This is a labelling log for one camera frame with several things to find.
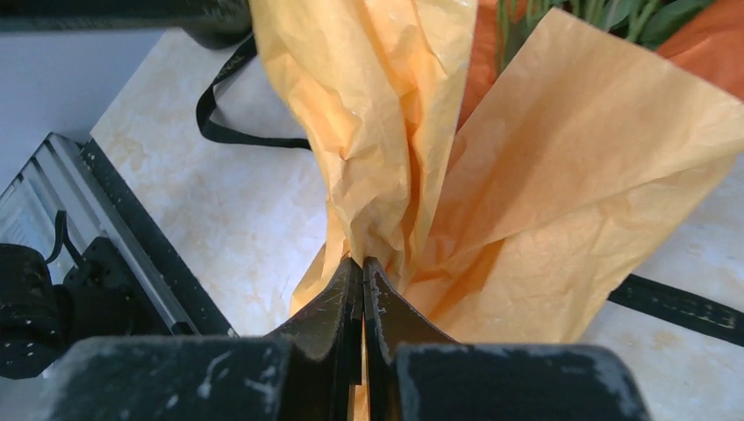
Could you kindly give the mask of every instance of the marble tabletop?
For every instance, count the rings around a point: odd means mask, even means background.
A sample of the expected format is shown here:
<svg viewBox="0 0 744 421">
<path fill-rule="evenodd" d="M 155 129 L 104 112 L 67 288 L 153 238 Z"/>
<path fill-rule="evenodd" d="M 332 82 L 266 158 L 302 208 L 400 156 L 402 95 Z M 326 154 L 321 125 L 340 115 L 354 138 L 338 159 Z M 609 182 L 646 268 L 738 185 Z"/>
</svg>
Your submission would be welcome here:
<svg viewBox="0 0 744 421">
<path fill-rule="evenodd" d="M 166 32 L 92 131 L 100 147 L 240 335 L 289 315 L 326 234 L 326 188 L 305 150 L 202 138 L 197 99 L 230 56 Z M 303 136 L 251 65 L 218 90 L 217 121 Z M 635 273 L 744 309 L 744 160 Z M 744 419 L 744 348 L 608 303 L 582 342 L 631 368 L 656 420 Z"/>
</svg>

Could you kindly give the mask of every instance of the gray wall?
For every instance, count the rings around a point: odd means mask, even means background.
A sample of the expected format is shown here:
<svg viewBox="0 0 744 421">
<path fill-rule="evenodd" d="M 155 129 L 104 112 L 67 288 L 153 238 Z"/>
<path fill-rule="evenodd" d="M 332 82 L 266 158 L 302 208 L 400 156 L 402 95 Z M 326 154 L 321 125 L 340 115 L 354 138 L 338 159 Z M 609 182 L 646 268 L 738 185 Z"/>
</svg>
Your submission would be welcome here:
<svg viewBox="0 0 744 421">
<path fill-rule="evenodd" d="M 0 34 L 0 192 L 47 133 L 85 139 L 161 34 Z"/>
</svg>

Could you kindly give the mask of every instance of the table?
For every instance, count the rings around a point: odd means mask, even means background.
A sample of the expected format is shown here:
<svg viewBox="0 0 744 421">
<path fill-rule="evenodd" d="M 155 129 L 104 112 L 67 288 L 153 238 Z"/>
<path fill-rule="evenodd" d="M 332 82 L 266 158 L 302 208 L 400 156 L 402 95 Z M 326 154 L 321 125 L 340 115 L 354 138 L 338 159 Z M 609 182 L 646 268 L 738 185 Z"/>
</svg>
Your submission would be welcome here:
<svg viewBox="0 0 744 421">
<path fill-rule="evenodd" d="M 326 189 L 308 151 L 202 138 L 194 107 L 229 55 L 166 32 L 92 135 L 236 332 L 259 335 L 323 244 Z M 303 135 L 258 62 L 218 102 L 231 127 Z M 740 197 L 744 160 L 636 273 L 744 309 Z M 744 348 L 612 303 L 582 342 L 628 364 L 656 420 L 744 419 Z"/>
</svg>

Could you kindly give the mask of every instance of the white marble surface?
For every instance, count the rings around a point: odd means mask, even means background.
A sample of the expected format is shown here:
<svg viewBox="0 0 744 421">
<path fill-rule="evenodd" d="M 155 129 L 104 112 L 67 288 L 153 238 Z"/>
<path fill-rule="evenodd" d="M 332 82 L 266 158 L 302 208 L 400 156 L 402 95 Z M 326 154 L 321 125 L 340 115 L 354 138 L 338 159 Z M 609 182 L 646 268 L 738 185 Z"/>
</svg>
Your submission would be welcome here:
<svg viewBox="0 0 744 421">
<path fill-rule="evenodd" d="M 194 107 L 228 56 L 166 33 L 93 135 L 235 330 L 261 334 L 288 316 L 323 243 L 326 193 L 307 151 L 201 137 Z M 219 102 L 235 128 L 302 134 L 258 63 Z M 743 160 L 637 273 L 744 309 L 740 197 Z M 583 341 L 630 366 L 656 420 L 744 419 L 744 348 L 611 303 Z"/>
</svg>

